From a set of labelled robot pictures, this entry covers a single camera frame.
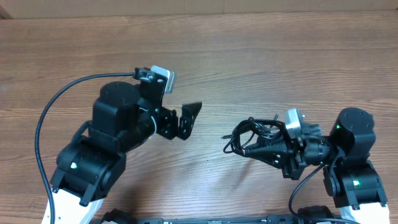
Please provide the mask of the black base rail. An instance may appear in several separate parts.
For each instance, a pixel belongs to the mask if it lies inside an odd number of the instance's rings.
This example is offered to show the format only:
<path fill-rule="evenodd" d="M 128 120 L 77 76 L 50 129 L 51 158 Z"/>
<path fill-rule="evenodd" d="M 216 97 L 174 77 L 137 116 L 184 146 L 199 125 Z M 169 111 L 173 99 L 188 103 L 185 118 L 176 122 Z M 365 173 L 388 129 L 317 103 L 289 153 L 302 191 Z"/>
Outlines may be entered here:
<path fill-rule="evenodd" d="M 113 209 L 102 218 L 94 218 L 90 224 L 299 224 L 309 223 L 299 220 L 293 215 L 268 215 L 266 217 L 239 217 L 239 218 L 136 218 L 122 210 Z"/>

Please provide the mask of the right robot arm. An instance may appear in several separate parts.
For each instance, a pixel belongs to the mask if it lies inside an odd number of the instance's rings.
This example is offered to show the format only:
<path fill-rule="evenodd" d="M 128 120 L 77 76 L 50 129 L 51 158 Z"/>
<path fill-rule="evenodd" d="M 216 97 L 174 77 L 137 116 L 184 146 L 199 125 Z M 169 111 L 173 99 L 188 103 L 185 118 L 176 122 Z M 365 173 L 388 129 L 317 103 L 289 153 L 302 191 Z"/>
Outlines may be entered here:
<path fill-rule="evenodd" d="M 265 162 L 297 180 L 308 166 L 323 172 L 323 184 L 340 214 L 326 206 L 291 209 L 284 223 L 389 223 L 387 197 L 379 174 L 369 160 L 376 141 L 373 116 L 359 108 L 343 109 L 329 135 L 318 124 L 306 123 L 298 109 L 284 120 L 247 121 L 256 143 L 241 146 L 244 157 Z"/>

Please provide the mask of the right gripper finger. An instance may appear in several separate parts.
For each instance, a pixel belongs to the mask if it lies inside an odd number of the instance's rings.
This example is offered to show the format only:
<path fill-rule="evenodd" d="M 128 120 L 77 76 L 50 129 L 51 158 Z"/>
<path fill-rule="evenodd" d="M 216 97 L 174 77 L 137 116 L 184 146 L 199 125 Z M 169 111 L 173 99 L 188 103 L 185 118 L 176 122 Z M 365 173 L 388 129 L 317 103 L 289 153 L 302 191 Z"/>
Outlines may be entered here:
<path fill-rule="evenodd" d="M 284 149 L 285 141 L 284 137 L 280 136 L 277 138 L 265 138 L 264 136 L 259 136 L 256 143 L 253 146 L 254 149 L 266 148 L 266 149 Z"/>
<path fill-rule="evenodd" d="M 245 157 L 257 159 L 275 168 L 283 168 L 284 154 L 285 146 L 283 144 L 257 147 L 252 149 L 246 149 L 244 151 Z"/>

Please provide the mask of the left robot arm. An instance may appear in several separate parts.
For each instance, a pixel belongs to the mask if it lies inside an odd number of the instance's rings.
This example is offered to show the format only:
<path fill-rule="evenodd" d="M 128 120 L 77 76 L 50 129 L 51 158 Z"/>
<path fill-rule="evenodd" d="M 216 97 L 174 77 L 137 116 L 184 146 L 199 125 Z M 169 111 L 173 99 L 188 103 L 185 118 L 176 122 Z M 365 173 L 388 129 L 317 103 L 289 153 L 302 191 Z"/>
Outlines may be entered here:
<path fill-rule="evenodd" d="M 93 116 L 84 122 L 70 143 L 60 151 L 57 167 L 47 178 L 40 156 L 40 131 L 47 112 L 65 91 L 83 81 L 100 78 L 90 75 L 63 87 L 47 103 L 35 131 L 35 156 L 45 185 L 48 204 L 43 223 L 89 223 L 111 187 L 126 168 L 126 154 L 153 135 L 166 139 L 190 137 L 202 103 L 182 105 L 182 115 L 162 106 L 169 77 L 137 68 L 129 77 L 138 81 L 105 84 L 93 105 Z"/>

